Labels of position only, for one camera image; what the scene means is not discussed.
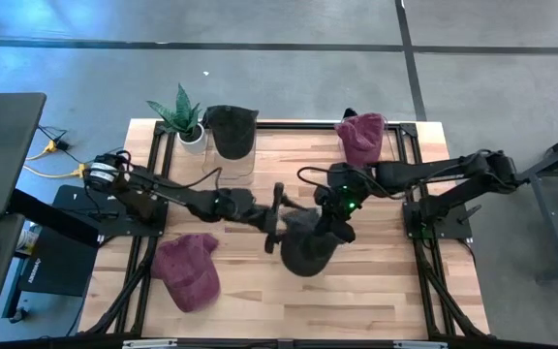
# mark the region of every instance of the maroon beanie hat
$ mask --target maroon beanie hat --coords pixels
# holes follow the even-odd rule
[[[194,234],[163,242],[157,249],[152,277],[163,280],[180,310],[200,310],[221,293],[219,275],[210,258],[218,245],[210,234]]]
[[[346,162],[356,167],[378,161],[383,144],[384,117],[370,112],[347,117],[335,125],[346,153]]]

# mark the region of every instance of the black cable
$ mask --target black cable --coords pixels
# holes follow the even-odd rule
[[[54,142],[56,142],[56,143],[59,141],[57,137],[54,138],[52,135],[50,135],[50,134],[43,128],[43,126],[38,125],[38,129],[39,129],[40,131],[42,131],[42,133],[44,133],[45,136],[46,136],[48,139],[50,139],[50,140],[52,140],[52,141],[54,141]],[[80,162],[73,154],[69,153],[67,150],[64,150],[64,149],[59,149],[59,150],[63,151],[63,152],[64,152],[66,155],[68,155],[71,159],[77,161],[77,163],[79,163],[79,164],[84,164],[84,163]]]
[[[73,325],[71,325],[70,328],[68,329],[68,331],[66,332],[66,336],[69,336],[70,333],[75,328],[75,325],[77,324],[77,321],[78,321],[78,317],[81,316],[81,311],[82,310],[83,310],[83,302],[81,302],[81,306],[78,308],[77,316],[75,316],[75,321],[73,321]]]
[[[302,175],[300,175],[301,172],[306,171],[306,170],[316,170],[316,171],[322,171],[322,172],[327,172],[328,170],[323,170],[323,169],[318,169],[318,168],[312,168],[312,167],[304,167],[304,168],[300,168],[298,171],[296,171],[296,176],[298,177],[298,179],[302,180],[303,182],[307,183],[307,184],[311,184],[314,185],[318,188],[323,188],[325,189],[327,192],[330,192],[330,189],[328,189],[327,186],[317,183],[315,181],[309,180],[307,178],[304,178]]]
[[[498,181],[499,184],[501,184],[504,188],[510,189],[510,190],[515,189],[515,187],[513,185],[509,185],[509,184],[505,183],[503,181],[503,179],[499,178],[497,175],[495,175],[495,174],[488,174],[488,175],[490,175],[492,178],[494,178],[496,181]]]
[[[55,127],[55,126],[38,125],[38,127],[43,129],[43,131],[45,131],[45,132],[49,132],[53,137],[55,137],[56,140],[61,139],[62,137],[64,137],[64,135],[66,135],[68,133],[68,130],[61,129],[61,128]],[[54,130],[54,131],[58,132],[59,135],[56,135],[55,132],[49,131],[49,130]]]
[[[106,245],[107,242],[111,241],[113,238],[115,238],[115,236],[103,237],[103,241],[101,241],[101,244],[100,244],[99,248]]]
[[[369,181],[370,183],[374,184],[374,186],[380,190],[385,197],[390,198],[392,200],[404,200],[404,195],[400,196],[400,197],[394,197],[392,195],[390,195],[390,193],[387,191],[387,189],[385,189],[382,185],[380,185],[374,178],[369,177],[367,174],[362,173],[361,171],[355,170],[355,169],[345,169],[345,170],[327,170],[327,169],[321,169],[321,168],[317,168],[317,167],[312,167],[312,166],[305,166],[303,168],[300,168],[297,172],[296,172],[296,176],[298,177],[298,179],[304,181],[305,183],[309,183],[309,184],[313,184],[316,185],[318,187],[324,188],[325,190],[330,190],[328,189],[328,187],[320,184],[320,183],[316,183],[314,181],[308,180],[303,178],[300,173],[305,171],[305,170],[309,170],[309,171],[319,171],[319,172],[323,172],[323,173],[327,173],[327,174],[344,174],[344,173],[348,173],[348,172],[354,172],[356,173],[358,176],[360,176],[361,178]]]
[[[131,159],[133,158],[133,155],[131,155],[130,151],[128,151],[128,150],[119,150],[119,151],[115,152],[116,156],[122,156],[122,154],[128,155],[128,158],[125,158],[126,159],[126,171],[130,171],[131,170]]]
[[[89,190],[87,189],[87,185],[83,185],[83,190],[85,190],[85,196],[87,196],[87,199],[89,199],[94,204],[94,206],[96,207],[96,211],[98,212],[98,215],[103,215],[101,213],[101,208],[98,205],[98,203],[96,202],[96,200],[94,200],[94,198],[92,198],[92,196],[89,195]]]
[[[193,183],[189,183],[186,185],[179,185],[179,184],[168,184],[168,183],[162,183],[157,181],[156,184],[158,184],[159,186],[162,187],[166,187],[166,188],[173,188],[173,189],[186,189],[186,188],[190,188],[192,186],[196,186],[200,183],[202,183],[203,181],[205,181],[206,179],[208,179],[211,175],[217,174],[216,178],[214,179],[214,187],[215,189],[219,189],[219,177],[221,176],[221,172],[223,171],[223,168],[218,167],[212,171],[210,171],[207,175],[203,176],[202,178],[194,181]]]
[[[477,260],[475,259],[475,253],[473,252],[473,248],[471,247],[470,244],[468,244],[468,242],[466,242],[463,238],[459,238],[458,242],[460,242],[461,244],[463,244],[471,253],[471,257],[473,257],[473,264],[477,265]]]
[[[119,149],[121,149],[121,148],[123,148],[123,147],[124,147],[124,146],[121,146],[121,145],[120,145],[120,146],[117,146],[117,147],[113,148],[112,150],[109,150],[109,151],[105,151],[105,152],[104,152],[103,154],[109,154],[109,153],[112,153],[113,151],[115,151],[115,150],[119,150]],[[89,164],[89,163],[93,163],[93,162],[94,162],[94,159],[95,159],[95,158],[96,158],[96,157],[93,157],[93,158],[91,158],[91,159],[89,159],[89,160],[87,160],[87,161],[83,162],[83,164]]]

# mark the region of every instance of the white pot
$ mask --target white pot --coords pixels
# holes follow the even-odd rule
[[[182,146],[190,152],[191,154],[202,154],[205,151],[206,145],[208,144],[208,135],[205,133],[203,126],[198,123],[197,127],[201,129],[201,136],[192,142],[184,142],[180,138],[180,134],[178,133],[178,140],[182,143]]]

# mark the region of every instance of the yellow cable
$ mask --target yellow cable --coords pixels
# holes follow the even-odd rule
[[[55,146],[55,142],[53,140],[51,140],[51,141],[48,141],[48,144],[45,146],[45,149],[43,150],[43,152],[41,152],[40,154],[38,154],[36,156],[31,156],[31,157],[25,158],[25,161],[32,161],[32,160],[40,159],[41,157],[47,155],[48,153],[55,152],[55,151],[57,151],[57,147]]]
[[[44,177],[44,178],[67,178],[67,177],[71,177],[71,176],[78,176],[78,170],[74,170],[73,172],[71,172],[69,174],[43,174],[41,172],[38,172],[38,171],[30,168],[27,165],[23,165],[23,169],[29,171],[30,173],[32,173],[34,175],[39,175],[39,176]]]
[[[36,156],[30,156],[28,158],[25,158],[25,161],[32,161],[32,160],[36,160],[38,158],[41,158],[43,155],[47,154],[46,150],[43,150],[43,152],[41,152],[40,154],[36,155]]]

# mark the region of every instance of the desk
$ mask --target desk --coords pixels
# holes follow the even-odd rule
[[[152,141],[152,119],[133,119],[125,148],[133,162],[145,164]],[[424,162],[449,158],[443,126],[418,122]],[[381,159],[398,152],[393,135],[383,141]],[[165,141],[157,169],[162,166]],[[204,156],[191,155],[176,143],[170,178],[192,182],[203,175]],[[270,203],[275,182],[285,183],[288,196],[313,206],[314,187],[296,178],[303,166],[327,168],[343,161],[338,138],[329,130],[258,130],[256,165],[248,185],[259,203]],[[324,181],[323,174],[305,174]],[[200,188],[211,188],[209,180]],[[432,194],[452,184],[430,184]],[[170,205],[162,240],[182,234],[211,233],[220,240],[213,260],[222,294],[209,308],[185,314],[173,303],[161,280],[152,280],[143,336],[303,339],[423,339],[427,338],[413,245],[405,238],[401,202],[370,198],[350,223],[356,241],[340,246],[326,269],[302,278],[281,264],[278,250],[264,253],[265,235],[254,228],[218,222],[202,223],[186,208]],[[126,271],[130,238],[114,238],[98,252],[79,330],[94,325],[119,293]],[[450,293],[484,332],[487,323],[480,286],[471,255],[454,240],[441,240],[441,254]],[[131,296],[137,302],[137,294]],[[443,326],[441,306],[434,297],[437,324]],[[135,310],[129,309],[128,324]]]

